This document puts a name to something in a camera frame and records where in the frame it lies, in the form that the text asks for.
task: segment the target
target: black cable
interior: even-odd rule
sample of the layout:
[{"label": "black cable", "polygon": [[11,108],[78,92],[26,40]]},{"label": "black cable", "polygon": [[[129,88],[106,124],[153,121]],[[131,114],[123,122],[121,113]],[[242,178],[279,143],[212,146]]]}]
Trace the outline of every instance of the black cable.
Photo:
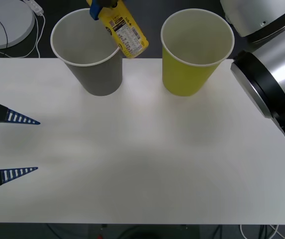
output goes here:
[{"label": "black cable", "polygon": [[215,238],[216,234],[218,233],[218,230],[221,228],[221,225],[218,225],[217,228],[215,229],[215,231],[213,232],[213,235],[212,235],[212,239]]},{"label": "black cable", "polygon": [[260,225],[260,231],[258,233],[258,239],[262,239],[262,235],[263,235],[263,232],[264,232],[264,225]]},{"label": "black cable", "polygon": [[46,223],[46,226],[48,227],[48,229],[58,238],[58,239],[62,239],[51,227],[48,223]]},{"label": "black cable", "polygon": [[264,239],[267,239],[268,238],[268,235],[267,235],[267,225],[265,225],[265,236],[264,236]]},{"label": "black cable", "polygon": [[221,225],[221,228],[220,228],[220,239],[222,239],[222,236],[223,236],[223,226]]},{"label": "black cable", "polygon": [[1,26],[3,27],[4,32],[5,32],[5,36],[6,36],[6,48],[5,48],[5,51],[4,51],[3,56],[2,56],[2,58],[3,58],[3,57],[5,56],[5,54],[6,54],[6,50],[7,50],[7,46],[8,46],[8,37],[7,37],[7,32],[6,32],[6,30],[5,30],[5,27],[3,26],[3,24],[1,23],[1,21],[0,21],[0,24],[1,24]]}]

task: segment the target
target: table surface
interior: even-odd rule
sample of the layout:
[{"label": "table surface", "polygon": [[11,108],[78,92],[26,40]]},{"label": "table surface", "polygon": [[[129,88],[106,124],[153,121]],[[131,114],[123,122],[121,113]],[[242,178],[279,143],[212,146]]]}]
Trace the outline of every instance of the table surface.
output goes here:
[{"label": "table surface", "polygon": [[123,61],[113,94],[87,93],[58,59],[0,59],[0,222],[285,224],[285,137],[224,61],[192,97],[161,59]]}]

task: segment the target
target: bottle label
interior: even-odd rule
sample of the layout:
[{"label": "bottle label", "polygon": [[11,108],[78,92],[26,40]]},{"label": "bottle label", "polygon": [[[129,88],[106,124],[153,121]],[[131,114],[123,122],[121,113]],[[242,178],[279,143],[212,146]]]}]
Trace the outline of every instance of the bottle label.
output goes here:
[{"label": "bottle label", "polygon": [[122,0],[117,2],[116,7],[104,7],[98,16],[127,58],[135,58],[149,46]]}]

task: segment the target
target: cable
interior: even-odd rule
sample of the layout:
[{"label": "cable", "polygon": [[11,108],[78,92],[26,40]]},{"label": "cable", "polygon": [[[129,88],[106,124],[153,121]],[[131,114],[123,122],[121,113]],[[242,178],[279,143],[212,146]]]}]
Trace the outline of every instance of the cable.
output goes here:
[{"label": "cable", "polygon": [[38,39],[38,21],[37,21],[37,18],[36,18],[36,15],[35,15],[35,14],[34,14],[34,17],[35,17],[35,20],[36,20],[37,33],[36,33],[36,41],[35,41],[35,44],[34,44],[33,49],[32,49],[27,55],[25,55],[25,56],[12,57],[12,56],[9,56],[9,55],[7,55],[7,54],[5,54],[5,56],[7,56],[8,58],[25,58],[25,57],[29,56],[29,55],[33,52],[33,50],[34,50],[35,47],[36,47],[37,39]]},{"label": "cable", "polygon": [[260,225],[260,231],[258,233],[258,239],[262,239],[262,235],[263,235],[263,232],[264,232],[264,227],[265,227],[265,225]]},{"label": "cable", "polygon": [[37,50],[37,53],[38,53],[38,58],[41,58],[41,55],[39,54],[39,50],[38,50],[38,43],[43,35],[43,30],[44,30],[44,27],[45,27],[45,23],[46,23],[46,19],[45,19],[45,16],[41,13],[41,16],[44,18],[44,24],[43,24],[43,27],[42,27],[42,30],[41,30],[41,34],[39,35],[39,38],[38,38],[38,41],[36,42],[36,50]]},{"label": "cable", "polygon": [[220,239],[222,239],[222,236],[223,236],[223,225],[221,225],[221,228],[220,228]]},{"label": "cable", "polygon": [[264,236],[264,239],[267,239],[267,235],[268,235],[268,233],[267,233],[267,225],[265,225],[265,236]]},{"label": "cable", "polygon": [[0,24],[1,24],[1,26],[3,27],[4,32],[5,32],[5,36],[6,36],[6,48],[5,48],[4,53],[2,53],[2,54],[3,54],[3,57],[4,57],[4,56],[5,56],[5,53],[6,53],[6,50],[7,50],[7,46],[8,46],[8,37],[7,37],[7,32],[6,32],[6,30],[5,30],[5,27],[3,26],[3,24],[1,23],[1,21],[0,21]]},{"label": "cable", "polygon": [[48,227],[48,229],[58,238],[58,239],[62,239],[50,226],[48,223],[46,223],[46,226]]},{"label": "cable", "polygon": [[277,231],[277,234],[280,235],[281,238],[285,239],[285,237],[284,237],[282,234],[280,234],[279,231]]},{"label": "cable", "polygon": [[220,232],[220,239],[222,239],[222,236],[223,236],[223,226],[222,225],[218,225],[217,226],[217,228],[213,232],[212,239],[215,238],[215,236],[217,235],[218,231]]},{"label": "cable", "polygon": [[217,234],[219,229],[220,229],[220,225],[218,225],[217,228],[215,229],[215,231],[213,232],[212,239],[215,238],[215,236],[216,236],[216,234]]},{"label": "cable", "polygon": [[0,54],[3,54],[3,55],[5,55],[5,56],[7,56],[8,58],[25,58],[25,57],[29,56],[29,55],[33,52],[33,50],[36,48],[37,54],[38,54],[38,58],[40,58],[40,53],[39,53],[39,50],[38,50],[38,43],[39,43],[39,40],[41,39],[41,37],[42,37],[42,35],[43,35],[43,30],[44,30],[45,22],[46,22],[45,16],[44,16],[43,14],[41,14],[41,16],[44,18],[44,24],[43,24],[43,26],[42,26],[41,34],[40,34],[40,36],[38,37],[38,20],[37,20],[37,18],[36,18],[36,15],[34,14],[35,21],[36,21],[36,28],[37,28],[36,41],[35,41],[35,44],[34,44],[33,49],[32,49],[27,55],[25,55],[25,56],[18,56],[18,57],[12,57],[12,56],[9,56],[9,55],[5,54],[5,52],[4,52],[4,53],[0,52]]},{"label": "cable", "polygon": [[[270,226],[271,226],[271,228],[274,229],[274,232],[273,232],[272,235],[270,235],[270,237],[269,237],[268,239],[272,239],[272,238],[276,235],[276,233],[278,233],[278,227],[279,227],[279,225],[277,225],[275,228],[274,228],[272,225],[270,225]],[[241,231],[241,234],[242,234],[243,238],[244,238],[244,239],[248,239],[248,238],[244,235],[244,233],[243,233],[242,225],[240,225],[240,231]]]}]

